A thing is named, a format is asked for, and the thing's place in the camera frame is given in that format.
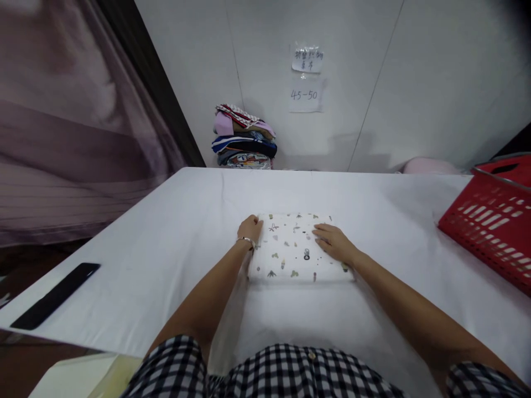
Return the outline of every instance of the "paper sign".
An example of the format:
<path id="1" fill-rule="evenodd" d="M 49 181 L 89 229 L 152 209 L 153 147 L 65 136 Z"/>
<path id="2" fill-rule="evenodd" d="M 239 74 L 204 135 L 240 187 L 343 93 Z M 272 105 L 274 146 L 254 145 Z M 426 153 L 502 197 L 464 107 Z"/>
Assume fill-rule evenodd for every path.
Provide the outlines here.
<path id="1" fill-rule="evenodd" d="M 322 112 L 322 77 L 294 77 L 289 97 L 290 112 Z"/>
<path id="2" fill-rule="evenodd" d="M 292 53 L 291 67 L 306 73 L 320 73 L 324 54 L 317 46 L 297 46 Z"/>

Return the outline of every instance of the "red plastic basket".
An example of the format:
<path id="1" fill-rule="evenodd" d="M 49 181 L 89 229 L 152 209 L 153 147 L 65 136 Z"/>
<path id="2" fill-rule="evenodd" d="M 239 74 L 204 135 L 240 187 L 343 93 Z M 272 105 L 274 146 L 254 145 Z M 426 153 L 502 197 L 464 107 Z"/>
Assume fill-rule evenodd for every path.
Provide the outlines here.
<path id="1" fill-rule="evenodd" d="M 497 158 L 472 173 L 439 228 L 531 297 L 531 154 Z"/>

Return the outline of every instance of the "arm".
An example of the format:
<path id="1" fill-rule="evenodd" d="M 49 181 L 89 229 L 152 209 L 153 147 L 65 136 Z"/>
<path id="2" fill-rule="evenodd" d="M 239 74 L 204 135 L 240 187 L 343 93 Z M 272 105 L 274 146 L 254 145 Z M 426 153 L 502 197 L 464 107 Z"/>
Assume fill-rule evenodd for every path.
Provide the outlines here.
<path id="1" fill-rule="evenodd" d="M 472 361 L 499 370 L 525 384 L 478 339 L 452 318 L 399 280 L 365 253 L 359 251 L 337 227 L 318 224 L 313 231 L 323 248 L 368 283 L 383 310 L 428 365 L 442 393 L 450 367 Z"/>
<path id="2" fill-rule="evenodd" d="M 238 237 L 257 242 L 262 224 L 263 221 L 258 221 L 257 217 L 249 216 L 240 225 Z M 177 308 L 149 348 L 148 354 L 167 339 L 186 334 L 197 340 L 205 362 L 208 361 L 210 344 L 236 283 L 243 258 L 251 247 L 246 240 L 236 241 Z"/>

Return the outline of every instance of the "white tablecloth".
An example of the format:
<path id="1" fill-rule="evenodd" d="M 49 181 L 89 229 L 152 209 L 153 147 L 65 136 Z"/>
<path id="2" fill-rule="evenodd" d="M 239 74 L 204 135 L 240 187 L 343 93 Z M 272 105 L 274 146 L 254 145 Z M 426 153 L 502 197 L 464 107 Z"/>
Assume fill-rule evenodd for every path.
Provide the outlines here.
<path id="1" fill-rule="evenodd" d="M 142 357 L 254 213 L 331 214 L 348 237 L 531 381 L 531 301 L 435 222 L 469 177 L 187 168 L 0 310 L 9 325 L 79 263 L 102 264 L 28 334 Z M 236 356 L 286 342 L 337 347 L 413 396 L 428 370 L 363 282 L 251 286 Z"/>

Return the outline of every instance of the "hand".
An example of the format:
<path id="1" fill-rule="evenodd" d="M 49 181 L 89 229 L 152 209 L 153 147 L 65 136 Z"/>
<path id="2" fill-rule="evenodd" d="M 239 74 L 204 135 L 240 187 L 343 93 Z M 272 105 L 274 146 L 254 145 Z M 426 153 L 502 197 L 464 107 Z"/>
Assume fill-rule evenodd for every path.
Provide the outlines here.
<path id="1" fill-rule="evenodd" d="M 252 214 L 240 224 L 240 227 L 238 228 L 238 237 L 249 238 L 255 243 L 258 243 L 258 238 L 262 233 L 262 225 L 264 225 L 264 222 L 258 221 L 258 217 Z"/>
<path id="2" fill-rule="evenodd" d="M 339 228 L 328 224 L 317 224 L 315 228 L 312 231 L 318 236 L 315 241 L 334 259 L 352 267 L 364 255 Z"/>

